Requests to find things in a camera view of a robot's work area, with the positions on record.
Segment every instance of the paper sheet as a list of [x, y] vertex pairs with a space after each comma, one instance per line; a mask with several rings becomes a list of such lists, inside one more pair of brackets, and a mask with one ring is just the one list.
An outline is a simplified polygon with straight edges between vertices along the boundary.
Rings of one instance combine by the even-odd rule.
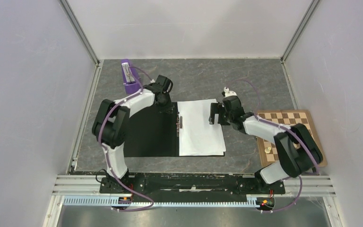
[[179, 156], [222, 156], [226, 151], [222, 126], [209, 124], [211, 103], [216, 99], [177, 102], [182, 128], [179, 132]]

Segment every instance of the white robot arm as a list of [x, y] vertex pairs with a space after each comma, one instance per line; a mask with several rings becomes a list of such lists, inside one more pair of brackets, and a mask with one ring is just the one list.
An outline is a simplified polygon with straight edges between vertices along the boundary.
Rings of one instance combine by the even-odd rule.
[[235, 130], [263, 138], [276, 146], [279, 160], [254, 174], [262, 184], [272, 184], [288, 177], [297, 177], [314, 167], [304, 148], [299, 147], [296, 149], [294, 147], [294, 144], [299, 142], [293, 135], [287, 133], [287, 130], [299, 137], [314, 157], [315, 162], [319, 164], [323, 160], [318, 146], [303, 124], [288, 126], [269, 122], [255, 116], [254, 113], [245, 113], [235, 92], [225, 88], [222, 94], [225, 97], [222, 103], [211, 104], [210, 124], [215, 123], [215, 114], [218, 114], [219, 124], [232, 125]]
[[173, 108], [169, 92], [172, 90], [173, 83], [168, 78], [159, 75], [155, 83], [144, 86], [143, 91], [136, 96], [132, 94], [124, 99], [111, 101], [105, 99], [101, 102], [97, 117], [92, 128], [93, 134], [97, 137], [101, 130], [105, 117], [116, 103], [123, 100], [123, 103], [112, 113], [110, 120], [104, 126], [102, 133], [102, 146], [105, 155], [110, 162], [107, 163], [107, 172], [111, 174], [109, 168], [118, 178], [122, 178], [127, 172], [124, 162], [124, 139], [129, 118], [138, 111], [158, 105], [161, 112], [169, 111]]

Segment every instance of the wooden chessboard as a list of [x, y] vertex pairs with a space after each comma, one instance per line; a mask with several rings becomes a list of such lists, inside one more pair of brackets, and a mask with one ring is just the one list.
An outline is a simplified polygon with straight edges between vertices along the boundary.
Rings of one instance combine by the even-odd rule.
[[[323, 161], [319, 164], [319, 166], [324, 167], [328, 164], [325, 154], [323, 153], [323, 149], [320, 144], [317, 132], [315, 131], [315, 126], [312, 121], [310, 112], [308, 112], [307, 110], [259, 110], [258, 115], [275, 123], [283, 123], [286, 125], [295, 125], [297, 123], [304, 124], [314, 138], [315, 143], [318, 145], [323, 155]], [[259, 149], [259, 158], [261, 160], [262, 167], [268, 166], [269, 164], [272, 164], [279, 160], [277, 156], [277, 150], [274, 144], [262, 138], [258, 138], [257, 143]]]

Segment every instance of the white wall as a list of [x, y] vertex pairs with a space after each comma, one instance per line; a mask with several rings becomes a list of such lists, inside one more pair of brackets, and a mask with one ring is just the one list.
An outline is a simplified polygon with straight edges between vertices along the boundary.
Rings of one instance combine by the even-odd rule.
[[69, 0], [101, 59], [280, 57], [311, 0]]
[[94, 65], [56, 0], [0, 0], [0, 227], [41, 226]]
[[345, 223], [363, 226], [363, 1], [321, 1], [286, 69], [314, 118]]

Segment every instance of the purple cable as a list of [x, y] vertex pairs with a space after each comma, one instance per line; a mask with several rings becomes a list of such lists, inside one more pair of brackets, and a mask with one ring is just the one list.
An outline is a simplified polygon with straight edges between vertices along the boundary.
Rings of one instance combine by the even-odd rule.
[[295, 205], [296, 202], [298, 201], [300, 195], [301, 195], [301, 191], [303, 190], [303, 180], [301, 179], [301, 176], [298, 176], [298, 178], [300, 179], [300, 189], [298, 190], [298, 194], [297, 194], [296, 198], [293, 200], [292, 203], [290, 203], [289, 205], [287, 205], [285, 207], [276, 209], [276, 210], [263, 210], [261, 213], [275, 213], [275, 212], [278, 212], [278, 211], [283, 211], [283, 210], [288, 209], [291, 206]]
[[[287, 127], [285, 126], [281, 126], [279, 124], [276, 124], [274, 122], [271, 122], [271, 121], [268, 121], [268, 120], [265, 120], [265, 119], [262, 119], [262, 118], [259, 118], [258, 115], [257, 115], [257, 110], [261, 104], [261, 101], [260, 101], [260, 98], [259, 98], [259, 91], [257, 90], [257, 88], [251, 83], [249, 82], [248, 80], [246, 79], [236, 79], [236, 80], [233, 80], [232, 82], [235, 82], [235, 81], [244, 81], [244, 82], [247, 82], [248, 84], [251, 85], [251, 87], [255, 90], [255, 92], [257, 93], [257, 98], [258, 98], [258, 104], [257, 104], [257, 107], [256, 109], [254, 110], [254, 117], [255, 119], [257, 119], [258, 121], [260, 122], [263, 122], [263, 123], [266, 123], [266, 124], [269, 124], [269, 125], [272, 125], [272, 126], [275, 126], [275, 127], [278, 127], [278, 128], [281, 128], [283, 130], [285, 130], [286, 132], [290, 133], [298, 142], [299, 144], [304, 148], [305, 152], [307, 153], [307, 155], [310, 157], [311, 159], [311, 162], [314, 164], [315, 168], [316, 168], [316, 173], [315, 174], [319, 174], [319, 167], [318, 167], [318, 163], [315, 161], [314, 157], [312, 156], [310, 150], [308, 149], [308, 147], [304, 144], [304, 142], [293, 132], [291, 131], [290, 129], [288, 129]], [[292, 203], [290, 203], [289, 205], [285, 206], [285, 207], [282, 207], [282, 208], [279, 208], [279, 209], [276, 209], [276, 210], [268, 210], [268, 211], [261, 211], [261, 213], [273, 213], [273, 212], [278, 212], [278, 211], [282, 211], [282, 210], [285, 210], [293, 205], [296, 204], [296, 202], [298, 201], [298, 199], [300, 198], [300, 195], [301, 195], [301, 191], [303, 189], [303, 180], [301, 179], [301, 176], [298, 176], [298, 178], [300, 179], [300, 189], [298, 191], [298, 194], [296, 196], [296, 198], [293, 200]]]
[[[106, 115], [106, 117], [105, 117], [105, 119], [104, 119], [104, 122], [102, 122], [102, 126], [101, 126], [101, 129], [100, 129], [100, 131], [99, 131], [99, 134], [98, 134], [98, 143], [99, 144], [101, 144], [102, 145], [102, 132], [104, 131], [104, 127], [105, 127], [105, 125], [106, 125], [106, 123], [108, 122], [108, 119], [109, 119], [109, 117], [111, 116], [111, 114], [114, 112], [114, 110], [118, 107], [118, 106], [120, 106], [121, 104], [123, 104], [124, 103], [124, 100], [126, 100], [126, 99], [132, 99], [132, 98], [134, 98], [134, 97], [137, 97], [137, 96], [139, 96], [139, 95], [141, 95], [142, 94], [142, 91], [143, 91], [143, 86], [142, 86], [142, 84], [141, 84], [141, 82], [138, 80], [138, 79], [136, 79], [135, 77], [134, 77], [134, 75], [133, 74], [131, 74], [132, 76], [133, 76], [133, 78], [134, 78], [134, 80], [135, 81], [137, 81], [137, 83], [140, 85], [140, 91], [138, 91], [138, 92], [136, 92], [136, 93], [134, 93], [134, 94], [132, 94], [132, 95], [130, 95], [129, 97], [127, 97], [127, 98], [125, 98], [125, 99], [123, 99], [123, 100], [121, 100], [120, 102], [118, 102], [118, 103], [116, 103], [116, 105], [108, 112], [108, 114]], [[108, 150], [107, 150], [107, 148], [105, 147], [105, 146], [103, 146], [102, 145], [102, 147], [105, 149], [105, 151], [107, 151], [106, 153], [105, 153], [105, 159], [106, 159], [106, 163], [108, 164], [108, 167], [109, 167], [109, 169], [110, 169], [110, 171], [111, 171], [111, 173], [112, 173], [112, 175], [113, 175], [113, 177], [115, 178], [115, 180], [123, 187], [123, 188], [125, 188], [127, 191], [129, 191], [129, 192], [131, 192], [131, 193], [134, 193], [134, 194], [136, 194], [136, 195], [138, 195], [138, 196], [141, 196], [141, 197], [143, 197], [143, 198], [145, 198], [145, 199], [147, 199], [147, 200], [149, 200], [150, 202], [151, 202], [151, 204], [150, 205], [148, 205], [148, 206], [145, 206], [145, 207], [141, 207], [141, 208], [136, 208], [136, 209], [131, 209], [131, 210], [118, 210], [118, 211], [120, 211], [120, 212], [132, 212], [132, 211], [140, 211], [140, 210], [147, 210], [147, 209], [149, 209], [149, 208], [151, 208], [153, 205], [154, 205], [154, 200], [153, 199], [151, 199], [151, 198], [149, 198], [148, 196], [146, 196], [146, 195], [143, 195], [143, 194], [141, 194], [141, 193], [139, 193], [139, 192], [136, 192], [135, 190], [133, 190], [133, 189], [131, 189], [131, 188], [129, 188], [129, 187], [127, 187], [126, 185], [124, 185], [123, 184], [123, 182], [118, 178], [118, 176], [115, 174], [115, 172], [113, 171], [113, 169], [112, 169], [112, 165], [111, 165], [111, 163], [110, 163], [110, 161], [109, 161], [109, 152], [108, 152]]]
[[141, 71], [142, 73], [144, 73], [148, 77], [149, 80], [152, 80], [152, 78], [148, 75], [148, 73], [146, 73], [144, 70], [140, 69], [139, 67], [130, 66], [130, 68], [135, 68], [135, 69]]

